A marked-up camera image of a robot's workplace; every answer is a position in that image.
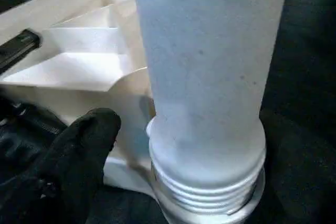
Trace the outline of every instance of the black glove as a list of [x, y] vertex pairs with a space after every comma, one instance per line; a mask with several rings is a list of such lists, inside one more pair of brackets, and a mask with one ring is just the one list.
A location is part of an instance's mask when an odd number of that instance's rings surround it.
[[120, 125], [109, 109], [75, 121], [26, 171], [0, 184], [0, 223], [84, 224]]

